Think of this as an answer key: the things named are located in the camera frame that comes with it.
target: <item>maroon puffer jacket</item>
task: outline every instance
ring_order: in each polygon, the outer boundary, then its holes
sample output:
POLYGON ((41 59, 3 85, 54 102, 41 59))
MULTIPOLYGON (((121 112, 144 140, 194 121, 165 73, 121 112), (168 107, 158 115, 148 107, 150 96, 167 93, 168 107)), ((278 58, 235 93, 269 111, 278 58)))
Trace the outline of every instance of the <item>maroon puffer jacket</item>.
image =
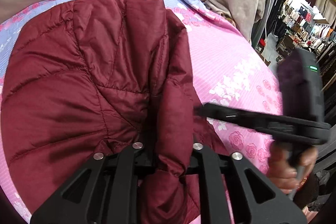
POLYGON ((141 185, 142 223, 192 221, 197 177, 183 174, 193 139, 226 153, 193 114, 192 81, 186 29, 163 0, 75 0, 30 20, 11 54, 1 111, 9 171, 28 209, 92 153, 118 153, 141 137, 160 160, 141 185))

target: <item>silver screw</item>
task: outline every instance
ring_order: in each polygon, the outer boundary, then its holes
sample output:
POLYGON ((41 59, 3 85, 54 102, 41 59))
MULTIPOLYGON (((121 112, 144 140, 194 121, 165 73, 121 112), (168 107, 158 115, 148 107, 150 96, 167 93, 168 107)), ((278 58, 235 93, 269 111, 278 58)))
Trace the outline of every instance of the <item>silver screw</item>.
POLYGON ((239 152, 234 152, 231 157, 234 159, 234 160, 241 160, 243 158, 243 155, 239 152))
POLYGON ((134 144, 132 144, 134 149, 141 149, 143 147, 143 144, 140 142, 136 142, 134 144))
POLYGON ((203 145, 201 143, 194 143, 193 144, 193 148, 195 150, 202 150, 203 149, 203 145))
POLYGON ((95 160, 101 160, 102 158, 104 158, 104 154, 101 153, 101 152, 97 152, 97 153, 95 153, 95 154, 93 155, 93 158, 94 158, 95 160))

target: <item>black metal bracket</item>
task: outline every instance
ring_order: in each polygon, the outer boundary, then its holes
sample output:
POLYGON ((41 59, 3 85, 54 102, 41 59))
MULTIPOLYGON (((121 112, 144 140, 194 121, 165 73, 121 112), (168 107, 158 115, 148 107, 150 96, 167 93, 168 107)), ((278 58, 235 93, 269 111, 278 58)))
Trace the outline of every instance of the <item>black metal bracket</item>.
MULTIPOLYGON (((31 218, 31 224, 137 224, 138 180, 155 171, 135 143, 118 155, 96 153, 31 218)), ((218 155, 194 144, 187 175, 199 175, 202 224, 306 224, 302 211, 240 153, 218 155)))

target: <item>hand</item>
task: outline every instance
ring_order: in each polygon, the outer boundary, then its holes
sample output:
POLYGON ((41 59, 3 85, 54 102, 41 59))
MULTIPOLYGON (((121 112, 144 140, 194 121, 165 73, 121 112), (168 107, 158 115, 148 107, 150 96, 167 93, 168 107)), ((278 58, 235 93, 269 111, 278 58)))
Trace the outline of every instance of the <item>hand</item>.
MULTIPOLYGON (((278 143, 273 142, 270 146, 271 156, 268 159, 269 169, 266 176, 273 182, 283 193, 289 194, 293 189, 300 185, 296 179, 296 170, 288 162, 288 151, 282 148, 278 143)), ((307 177, 313 170, 318 151, 311 147, 303 152, 299 164, 305 167, 303 177, 307 177)))

